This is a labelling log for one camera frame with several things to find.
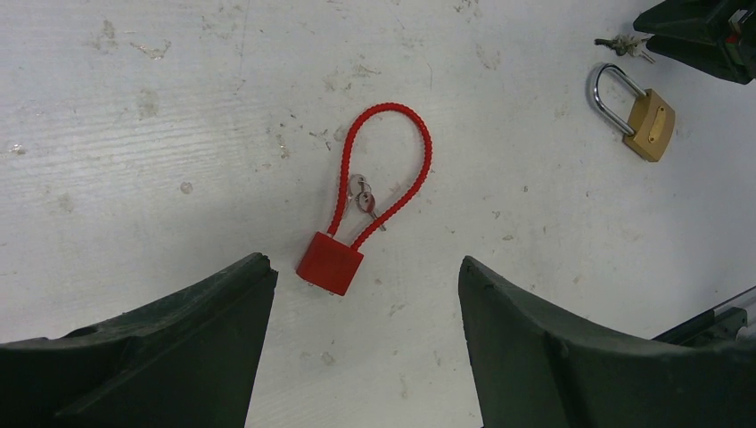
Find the red braided cable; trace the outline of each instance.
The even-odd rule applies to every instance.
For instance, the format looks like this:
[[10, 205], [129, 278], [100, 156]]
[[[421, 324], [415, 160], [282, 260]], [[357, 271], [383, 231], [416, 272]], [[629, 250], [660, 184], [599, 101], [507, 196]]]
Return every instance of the red braided cable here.
[[399, 113], [402, 113], [405, 116], [409, 117], [415, 123], [417, 129], [420, 130], [420, 135], [423, 137], [423, 142], [425, 144], [423, 167], [420, 168], [420, 174], [417, 175], [415, 182], [412, 184], [409, 190], [407, 190], [407, 192], [404, 193], [404, 195], [399, 198], [399, 200], [394, 203], [391, 208], [386, 210], [386, 212], [384, 212], [380, 217], [378, 217], [378, 219], [371, 223], [370, 226], [366, 227], [366, 229], [357, 237], [355, 242], [351, 245], [352, 250], [355, 251], [359, 249], [359, 247], [363, 243], [365, 243], [367, 237], [375, 232], [378, 227], [380, 227], [383, 223], [386, 222], [386, 220], [391, 218], [405, 205], [407, 205], [407, 202], [409, 202], [409, 200], [411, 200], [413, 196], [415, 196], [417, 192], [420, 191], [420, 186], [423, 185], [423, 182], [428, 177], [428, 173], [431, 171], [431, 133], [428, 132], [428, 128], [425, 126], [423, 119], [421, 119], [417, 113], [415, 113], [409, 107], [397, 103], [378, 104], [365, 110], [365, 112], [360, 114], [357, 119], [355, 119], [352, 127], [349, 129], [349, 132], [347, 134], [347, 140], [344, 142], [344, 153], [341, 156], [341, 175], [339, 177], [339, 196], [336, 200], [336, 212], [333, 213], [333, 220], [331, 220], [331, 225], [328, 227], [327, 233], [330, 236], [335, 236], [336, 231], [339, 229], [341, 219], [344, 217], [344, 210], [346, 209], [347, 202], [347, 187], [349, 186], [349, 159], [352, 155], [352, 147], [354, 146], [354, 140], [357, 136], [357, 132], [365, 124], [365, 122], [367, 122], [368, 119], [373, 117], [375, 114], [383, 111], [398, 111]]

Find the red padlock body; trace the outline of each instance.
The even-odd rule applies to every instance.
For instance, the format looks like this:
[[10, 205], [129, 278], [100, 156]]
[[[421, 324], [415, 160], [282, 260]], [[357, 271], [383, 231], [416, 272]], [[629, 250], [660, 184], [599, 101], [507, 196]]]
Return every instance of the red padlock body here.
[[297, 275], [340, 296], [347, 293], [364, 256], [320, 232], [315, 233]]

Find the red cable lock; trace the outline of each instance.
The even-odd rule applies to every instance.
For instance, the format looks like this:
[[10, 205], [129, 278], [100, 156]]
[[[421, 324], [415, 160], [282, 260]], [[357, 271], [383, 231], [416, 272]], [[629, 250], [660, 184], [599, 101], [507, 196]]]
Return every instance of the red cable lock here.
[[[420, 168], [420, 174], [417, 175], [415, 182], [409, 190], [391, 208], [386, 210], [370, 226], [366, 227], [355, 239], [355, 242], [348, 247], [333, 239], [333, 236], [336, 235], [336, 231], [339, 229], [339, 224], [346, 209], [347, 187], [349, 186], [349, 158], [351, 158], [352, 147], [354, 146], [354, 140], [359, 129], [368, 119], [383, 111], [398, 111], [415, 123], [424, 142], [425, 155], [423, 157], [423, 167]], [[333, 213], [333, 220], [331, 220], [331, 225], [326, 231], [327, 235], [321, 232], [315, 233], [315, 237], [313, 237], [307, 252], [297, 267], [297, 275], [305, 281], [324, 288], [329, 292], [339, 294], [340, 296], [346, 294], [364, 257], [357, 250], [365, 243], [368, 236], [375, 232], [391, 216], [399, 212], [417, 194], [420, 186], [423, 185], [423, 182], [428, 177], [428, 173], [431, 171], [431, 154], [431, 133], [428, 132], [428, 128], [420, 116], [409, 107], [397, 103], [383, 103], [374, 105], [360, 114], [349, 129], [346, 142], [344, 143], [344, 154], [341, 157], [341, 175], [339, 177], [339, 196], [336, 200], [336, 211]]]

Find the scratched white surface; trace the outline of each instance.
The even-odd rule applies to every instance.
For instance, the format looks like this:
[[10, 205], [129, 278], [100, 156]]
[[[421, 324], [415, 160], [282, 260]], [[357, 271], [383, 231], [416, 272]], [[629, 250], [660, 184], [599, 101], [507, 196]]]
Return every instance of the scratched white surface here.
[[[280, 276], [248, 426], [477, 428], [465, 254], [644, 337], [753, 286], [753, 86], [592, 44], [653, 4], [0, 1], [0, 342], [261, 251]], [[606, 61], [677, 109], [659, 164], [588, 107]], [[627, 114], [622, 86], [604, 93]], [[385, 101], [424, 117], [434, 173], [329, 296], [293, 269], [333, 212], [343, 129]], [[365, 126], [354, 170], [379, 209], [420, 153], [397, 115]]]

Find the small key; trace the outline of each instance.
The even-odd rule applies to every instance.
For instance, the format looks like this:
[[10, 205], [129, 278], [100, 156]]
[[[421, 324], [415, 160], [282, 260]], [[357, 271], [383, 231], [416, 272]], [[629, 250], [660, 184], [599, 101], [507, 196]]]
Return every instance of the small key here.
[[370, 191], [370, 185], [368, 185], [367, 180], [364, 176], [360, 174], [354, 174], [352, 177], [349, 178], [349, 186], [347, 187], [347, 202], [346, 206], [344, 207], [344, 214], [341, 216], [341, 218], [346, 218], [347, 214], [349, 213], [349, 206], [352, 203], [352, 200], [360, 194], [363, 193], [365, 190], [368, 192]]
[[619, 35], [612, 40], [597, 38], [593, 42], [594, 45], [608, 47], [609, 49], [613, 50], [614, 53], [617, 54], [617, 56], [624, 56], [625, 54], [629, 54], [633, 58], [640, 57], [653, 64], [656, 62], [656, 60], [652, 58], [651, 55], [649, 55], [647, 52], [641, 49], [641, 46], [648, 40], [649, 37], [640, 38], [630, 35]]
[[[370, 214], [370, 217], [373, 218], [373, 220], [377, 220], [378, 216], [375, 215], [375, 197], [370, 192], [363, 192], [357, 195], [357, 208], [359, 208], [360, 211]], [[381, 230], [383, 232], [386, 231], [386, 227], [381, 225]]]

